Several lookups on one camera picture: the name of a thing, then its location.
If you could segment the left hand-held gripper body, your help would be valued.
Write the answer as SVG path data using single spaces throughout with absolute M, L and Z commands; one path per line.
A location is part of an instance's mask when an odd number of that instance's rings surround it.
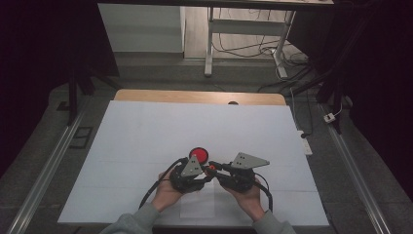
M 180 193 L 199 191 L 196 189 L 195 179 L 203 174 L 202 166 L 196 157 L 180 158 L 172 166 L 169 181 L 172 187 Z

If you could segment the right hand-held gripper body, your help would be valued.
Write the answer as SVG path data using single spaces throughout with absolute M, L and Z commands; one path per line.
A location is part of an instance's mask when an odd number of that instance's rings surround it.
M 268 160 L 258 158 L 246 153 L 240 152 L 236 158 L 229 163 L 232 170 L 226 176 L 226 184 L 223 187 L 228 187 L 237 192 L 245 192 L 249 190 L 255 182 L 255 174 L 253 169 L 267 166 L 270 164 Z

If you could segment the round red ink pad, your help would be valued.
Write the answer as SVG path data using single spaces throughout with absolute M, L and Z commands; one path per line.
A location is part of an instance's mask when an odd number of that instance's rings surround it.
M 196 157 L 200 164 L 204 164 L 208 160 L 208 152 L 202 147 L 196 147 L 190 151 L 189 157 Z

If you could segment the white paper sheet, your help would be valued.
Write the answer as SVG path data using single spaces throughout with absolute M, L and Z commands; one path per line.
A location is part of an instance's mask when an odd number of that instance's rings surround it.
M 181 218 L 213 218 L 214 208 L 214 182 L 207 183 L 200 191 L 186 194 L 181 198 Z

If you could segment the person's right hand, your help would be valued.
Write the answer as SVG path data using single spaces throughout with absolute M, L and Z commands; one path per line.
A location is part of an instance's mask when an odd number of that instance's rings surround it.
M 255 185 L 245 192 L 237 192 L 228 187 L 225 187 L 225 190 L 235 197 L 239 206 L 244 211 L 252 211 L 261 207 L 260 189 Z

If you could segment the person's left hand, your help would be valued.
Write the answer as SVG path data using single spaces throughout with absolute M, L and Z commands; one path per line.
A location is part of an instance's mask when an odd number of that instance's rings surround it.
M 151 201 L 151 204 L 159 212 L 163 212 L 165 209 L 174 205 L 183 196 L 183 193 L 175 190 L 170 181 L 169 174 L 159 174 L 160 184 L 157 187 L 156 194 Z

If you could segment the large white table cover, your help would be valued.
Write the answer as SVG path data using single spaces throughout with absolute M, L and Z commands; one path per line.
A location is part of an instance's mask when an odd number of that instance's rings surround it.
M 59 222 L 112 223 L 136 212 L 159 173 L 197 146 L 218 163 L 240 152 L 267 160 L 257 172 L 273 197 L 263 198 L 262 206 L 294 226 L 327 225 L 288 107 L 116 100 L 108 105 Z

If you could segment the white power strip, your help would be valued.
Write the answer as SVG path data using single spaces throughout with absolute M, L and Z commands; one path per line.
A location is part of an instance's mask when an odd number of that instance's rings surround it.
M 304 149 L 304 153 L 307 156 L 310 156 L 313 154 L 313 151 L 311 149 L 311 146 L 309 144 L 309 142 L 307 141 L 307 135 L 303 132 L 303 131 L 298 131 L 298 135 L 300 136 L 301 140 L 302 140 L 302 144 L 303 144 L 303 149 Z

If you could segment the black floor plate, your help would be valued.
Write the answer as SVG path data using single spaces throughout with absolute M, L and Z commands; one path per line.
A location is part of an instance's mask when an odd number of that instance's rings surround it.
M 85 149 L 91 139 L 93 127 L 78 127 L 69 145 L 72 149 Z

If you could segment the black metal stand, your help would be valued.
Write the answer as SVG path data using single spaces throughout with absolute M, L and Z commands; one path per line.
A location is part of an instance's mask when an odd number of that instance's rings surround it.
M 333 48 L 336 57 L 329 66 L 329 69 L 321 73 L 311 82 L 293 90 L 290 94 L 291 96 L 298 95 L 315 85 L 321 84 L 321 88 L 316 95 L 316 101 L 318 103 L 325 103 L 330 98 L 333 98 L 333 115 L 335 116 L 335 120 L 331 122 L 331 125 L 338 135 L 342 134 L 340 128 L 340 113 L 342 111 L 342 95 L 345 83 L 345 63 L 349 60 L 349 56 L 356 46 L 357 40 L 368 25 L 370 15 L 364 13 L 352 17 L 351 20 L 352 22 L 348 22 L 349 27 L 344 32 L 343 38 L 340 42 L 337 42 Z
M 75 118 L 78 115 L 78 101 L 77 101 L 77 88 L 80 88 L 81 92 L 86 96 L 92 96 L 94 94 L 94 84 L 92 78 L 95 77 L 99 81 L 105 83 L 109 87 L 119 91 L 122 86 L 104 75 L 102 72 L 90 65 L 83 65 L 75 68 L 69 77 L 68 90 L 69 90 L 69 119 L 67 122 L 68 126 L 71 126 Z

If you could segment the white cabinet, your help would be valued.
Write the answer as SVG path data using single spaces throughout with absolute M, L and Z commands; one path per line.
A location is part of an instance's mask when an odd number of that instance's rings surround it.
M 98 8 L 114 52 L 184 51 L 184 7 L 99 3 Z

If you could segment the dark curtain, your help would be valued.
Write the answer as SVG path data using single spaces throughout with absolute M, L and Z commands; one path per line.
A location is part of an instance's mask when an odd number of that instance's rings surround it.
M 350 117 L 413 201 L 413 0 L 333 0 L 344 11 L 299 11 L 289 41 L 317 72 L 332 67 L 368 18 L 340 73 Z
M 54 88 L 118 67 L 98 0 L 0 0 L 0 176 L 28 140 Z

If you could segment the aluminium floor rail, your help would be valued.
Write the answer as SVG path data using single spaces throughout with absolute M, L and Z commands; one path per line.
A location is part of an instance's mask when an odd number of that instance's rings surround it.
M 6 234 L 24 234 L 84 115 L 85 112 L 81 111 L 79 115 L 74 118 L 73 123 L 64 129 L 63 134 L 59 137 L 56 146 L 46 161 L 41 173 L 36 178 Z
M 346 168 L 348 177 L 351 179 L 352 184 L 357 192 L 357 196 L 363 205 L 363 210 L 368 215 L 370 223 L 375 230 L 376 234 L 392 234 L 392 230 L 388 225 L 384 214 L 379 207 L 377 200 L 373 196 L 367 182 L 362 175 L 359 166 L 352 154 L 348 144 L 343 138 L 342 134 L 339 134 L 331 124 L 327 124 L 327 129 L 334 142 L 335 147 L 338 150 L 340 158 Z

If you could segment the white frame standing desk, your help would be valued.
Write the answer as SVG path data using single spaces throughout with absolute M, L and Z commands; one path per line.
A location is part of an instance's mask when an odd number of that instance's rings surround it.
M 239 34 L 239 35 L 263 35 L 277 36 L 280 38 L 275 49 L 270 54 L 275 61 L 276 70 L 282 78 L 287 76 L 281 54 L 292 25 L 294 15 L 298 11 L 314 11 L 328 9 L 334 6 L 333 0 L 96 0 L 97 6 L 103 4 L 127 4 L 127 5 L 149 5 L 149 6 L 176 6 L 184 7 L 185 11 L 191 7 L 203 8 L 206 21 L 206 63 L 205 76 L 212 72 L 212 38 L 215 34 Z M 269 9 L 284 10 L 283 21 L 260 21 L 258 19 L 218 19 L 214 11 L 218 8 L 230 9 Z

